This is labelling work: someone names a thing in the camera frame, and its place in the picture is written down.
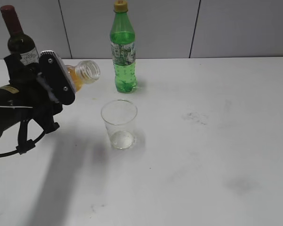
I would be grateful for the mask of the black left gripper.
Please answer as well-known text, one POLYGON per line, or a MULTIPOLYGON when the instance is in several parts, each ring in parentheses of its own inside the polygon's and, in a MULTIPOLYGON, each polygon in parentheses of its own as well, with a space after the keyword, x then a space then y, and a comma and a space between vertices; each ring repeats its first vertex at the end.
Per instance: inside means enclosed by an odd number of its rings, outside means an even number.
POLYGON ((29 110, 28 118, 34 119, 46 133, 59 128, 53 119, 62 111, 62 105, 75 101, 76 88, 63 60, 53 50, 40 53, 39 65, 24 65, 20 54, 4 58, 9 75, 9 85, 19 90, 10 102, 29 110), (61 103, 51 100, 48 89, 61 103))

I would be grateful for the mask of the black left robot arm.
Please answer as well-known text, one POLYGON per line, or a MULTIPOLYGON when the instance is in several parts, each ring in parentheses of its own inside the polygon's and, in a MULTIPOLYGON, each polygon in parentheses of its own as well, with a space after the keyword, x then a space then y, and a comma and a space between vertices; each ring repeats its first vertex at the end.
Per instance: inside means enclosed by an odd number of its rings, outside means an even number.
POLYGON ((75 85, 59 55, 42 51, 37 63, 25 65, 19 54, 4 58, 9 81, 0 87, 0 137, 18 122, 35 120, 50 133, 58 128, 54 115, 75 100, 75 85))

